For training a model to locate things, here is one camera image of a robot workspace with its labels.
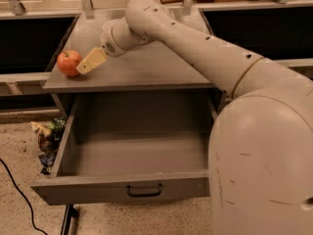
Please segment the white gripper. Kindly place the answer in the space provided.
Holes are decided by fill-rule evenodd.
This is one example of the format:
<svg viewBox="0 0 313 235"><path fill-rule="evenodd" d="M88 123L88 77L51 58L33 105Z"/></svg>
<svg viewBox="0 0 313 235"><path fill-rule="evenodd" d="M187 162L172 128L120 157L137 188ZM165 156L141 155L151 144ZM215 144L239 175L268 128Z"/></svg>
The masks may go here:
<svg viewBox="0 0 313 235"><path fill-rule="evenodd" d="M108 21L102 26L101 42L103 48L95 47L76 67L81 74L86 74L107 60L107 55L119 57L133 48L153 42L151 38L134 32L125 18Z"/></svg>

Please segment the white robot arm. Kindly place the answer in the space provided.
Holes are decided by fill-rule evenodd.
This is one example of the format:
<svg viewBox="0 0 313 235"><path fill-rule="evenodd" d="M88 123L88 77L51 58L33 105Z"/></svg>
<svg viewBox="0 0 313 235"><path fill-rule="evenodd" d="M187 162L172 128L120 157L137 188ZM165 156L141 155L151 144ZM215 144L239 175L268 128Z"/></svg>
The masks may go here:
<svg viewBox="0 0 313 235"><path fill-rule="evenodd" d="M176 21L154 0L130 0L103 45L79 64L157 40L230 97L209 139L214 235L313 235L313 89L306 76Z"/></svg>

